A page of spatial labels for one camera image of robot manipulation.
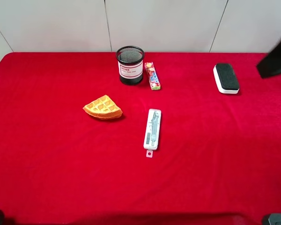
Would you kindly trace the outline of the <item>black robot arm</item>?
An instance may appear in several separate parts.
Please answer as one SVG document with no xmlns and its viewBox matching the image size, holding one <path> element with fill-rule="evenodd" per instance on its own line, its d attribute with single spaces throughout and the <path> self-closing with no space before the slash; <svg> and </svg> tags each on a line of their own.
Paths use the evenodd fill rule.
<svg viewBox="0 0 281 225">
<path fill-rule="evenodd" d="M 261 78 L 269 78 L 281 74 L 281 40 L 256 67 Z"/>
</svg>

